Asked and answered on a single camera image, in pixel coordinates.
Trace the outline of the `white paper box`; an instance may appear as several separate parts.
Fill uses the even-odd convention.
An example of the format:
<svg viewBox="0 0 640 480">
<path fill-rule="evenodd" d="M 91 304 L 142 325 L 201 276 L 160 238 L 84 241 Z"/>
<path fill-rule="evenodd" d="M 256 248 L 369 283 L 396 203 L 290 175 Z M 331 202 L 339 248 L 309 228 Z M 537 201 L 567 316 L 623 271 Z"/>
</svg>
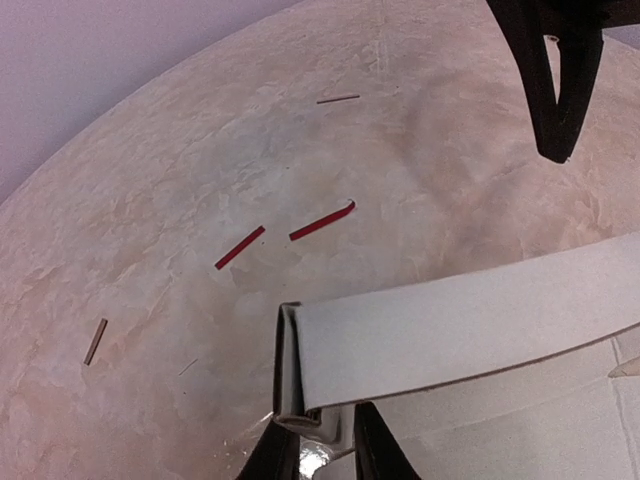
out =
<svg viewBox="0 0 640 480">
<path fill-rule="evenodd" d="M 373 401 L 425 479 L 639 475 L 639 237 L 281 306 L 275 420 L 344 443 Z"/>
</svg>

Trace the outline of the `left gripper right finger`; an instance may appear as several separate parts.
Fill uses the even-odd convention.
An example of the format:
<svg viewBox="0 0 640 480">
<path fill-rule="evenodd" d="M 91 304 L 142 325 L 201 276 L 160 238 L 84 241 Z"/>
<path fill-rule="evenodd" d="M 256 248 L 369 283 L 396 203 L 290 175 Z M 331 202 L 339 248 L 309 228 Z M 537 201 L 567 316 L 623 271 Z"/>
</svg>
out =
<svg viewBox="0 0 640 480">
<path fill-rule="evenodd" d="M 357 404 L 354 445 L 358 480 L 420 480 L 372 402 Z"/>
</svg>

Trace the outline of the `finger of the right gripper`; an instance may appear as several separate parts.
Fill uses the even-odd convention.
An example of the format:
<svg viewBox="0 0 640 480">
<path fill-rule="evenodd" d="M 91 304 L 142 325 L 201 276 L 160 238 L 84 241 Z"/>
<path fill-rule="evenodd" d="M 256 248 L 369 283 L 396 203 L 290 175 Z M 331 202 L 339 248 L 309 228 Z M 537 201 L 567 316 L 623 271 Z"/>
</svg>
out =
<svg viewBox="0 0 640 480">
<path fill-rule="evenodd" d="M 564 163 L 578 141 L 603 51 L 602 1 L 488 3 L 516 61 L 538 153 Z"/>
</svg>

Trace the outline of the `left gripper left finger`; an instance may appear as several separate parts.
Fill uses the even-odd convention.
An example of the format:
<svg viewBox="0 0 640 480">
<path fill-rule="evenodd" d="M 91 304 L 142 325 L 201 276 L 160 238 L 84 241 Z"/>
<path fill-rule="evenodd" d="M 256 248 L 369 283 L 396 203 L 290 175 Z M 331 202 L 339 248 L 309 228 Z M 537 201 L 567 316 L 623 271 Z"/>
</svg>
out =
<svg viewBox="0 0 640 480">
<path fill-rule="evenodd" d="M 298 480 L 302 415 L 274 415 L 237 480 Z"/>
</svg>

